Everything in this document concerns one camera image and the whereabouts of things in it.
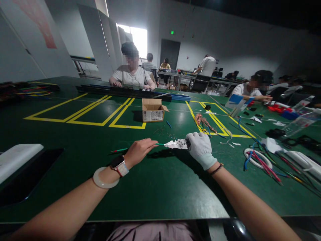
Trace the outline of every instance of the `hand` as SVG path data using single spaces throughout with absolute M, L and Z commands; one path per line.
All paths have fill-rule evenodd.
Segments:
M 119 81 L 114 82 L 114 84 L 113 84 L 113 85 L 114 85 L 114 86 L 121 87 L 121 83 L 120 83 Z
M 158 143 L 158 141 L 152 141 L 150 138 L 135 141 L 124 155 L 127 168 L 131 169 L 140 163 L 148 152 L 158 146 L 156 143 Z
M 270 101 L 273 100 L 273 97 L 270 95 L 259 95 L 254 98 L 255 100 L 260 100 L 260 101 Z
M 212 155 L 212 145 L 208 135 L 203 132 L 194 132 L 187 134 L 186 138 L 191 143 L 190 155 L 202 165 L 205 171 L 217 162 L 217 159 Z

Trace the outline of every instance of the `white t-shirt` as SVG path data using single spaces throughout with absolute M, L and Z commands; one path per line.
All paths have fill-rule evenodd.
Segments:
M 125 85 L 144 86 L 145 77 L 147 82 L 151 80 L 147 71 L 145 71 L 145 77 L 144 77 L 143 68 L 138 68 L 134 74 L 131 74 L 128 65 L 121 65 L 114 72 L 113 77 Z
M 289 96 L 290 94 L 293 94 L 299 89 L 302 89 L 303 87 L 301 85 L 291 86 L 286 91 L 284 91 L 284 95 Z
M 267 91 L 266 94 L 270 94 L 272 90 L 278 88 L 278 87 L 285 87 L 287 88 L 289 86 L 289 84 L 287 82 L 283 82 L 283 83 L 280 83 L 280 84 L 276 84 L 276 85 L 272 85 L 272 86 L 269 86 L 269 90 Z
M 202 67 L 202 75 L 212 76 L 215 69 L 215 58 L 212 56 L 206 57 L 202 60 L 200 67 Z
M 238 86 L 235 87 L 235 89 L 232 91 L 230 96 L 232 96 L 232 94 L 247 95 L 247 96 L 260 96 L 260 95 L 262 95 L 261 92 L 257 89 L 252 90 L 251 92 L 248 92 L 247 85 L 248 85 L 248 83 L 239 84 Z

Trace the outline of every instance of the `green workbench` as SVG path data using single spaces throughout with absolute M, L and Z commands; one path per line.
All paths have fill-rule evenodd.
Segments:
M 115 157 L 115 154 L 110 154 L 113 150 L 129 147 L 135 140 L 144 138 L 166 143 L 173 138 L 185 138 L 187 133 L 198 132 L 192 116 L 198 112 L 214 128 L 217 123 L 221 127 L 225 126 L 235 135 L 232 141 L 241 144 L 232 148 L 220 144 L 226 139 L 213 136 L 213 156 L 279 215 L 321 215 L 321 199 L 296 181 L 281 177 L 284 186 L 280 186 L 252 164 L 248 165 L 249 171 L 243 171 L 243 150 L 254 141 L 238 129 L 238 119 L 233 120 L 227 116 L 228 110 L 220 105 L 226 103 L 225 97 L 179 92 L 189 95 L 191 101 L 163 101 L 170 111 L 165 113 L 164 122 L 143 124 L 141 99 L 83 95 L 75 88 L 80 84 L 102 84 L 100 81 L 59 77 L 40 82 L 58 84 L 61 91 L 56 92 L 50 100 L 31 99 L 2 109 L 0 151 L 27 143 L 40 143 L 45 149 L 65 148 L 65 151 L 26 201 L 0 209 L 0 223 L 30 220 L 90 178 L 99 167 L 109 164 Z M 216 112 L 214 117 L 205 113 L 202 104 L 207 103 L 210 103 L 211 111 Z M 258 110 L 255 113 L 264 114 L 263 123 L 250 127 L 245 123 L 253 121 L 243 119 L 242 125 L 259 139 L 266 137 L 265 131 L 277 128 L 272 121 L 266 119 L 287 121 L 263 106 L 256 107 Z M 305 129 L 304 133 L 320 141 L 320 130 L 321 127 L 315 125 Z M 320 159 L 300 145 L 293 150 Z M 276 160 L 289 170 L 282 161 Z M 0 185 L 0 189 L 13 177 L 14 175 Z M 88 221 L 234 216 L 223 191 L 187 151 L 158 147 L 107 193 Z

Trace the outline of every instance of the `ceiling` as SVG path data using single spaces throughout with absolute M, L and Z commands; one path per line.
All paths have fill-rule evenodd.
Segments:
M 321 4 L 306 0 L 293 4 L 290 0 L 175 0 L 272 25 L 307 29 L 321 35 Z

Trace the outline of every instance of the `red poster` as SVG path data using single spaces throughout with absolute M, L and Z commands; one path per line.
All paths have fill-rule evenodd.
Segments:
M 39 6 L 37 0 L 13 0 L 14 3 L 19 5 L 20 9 L 37 24 L 43 38 L 46 42 L 47 48 L 56 49 L 54 37 L 51 34 L 49 24 L 46 16 Z

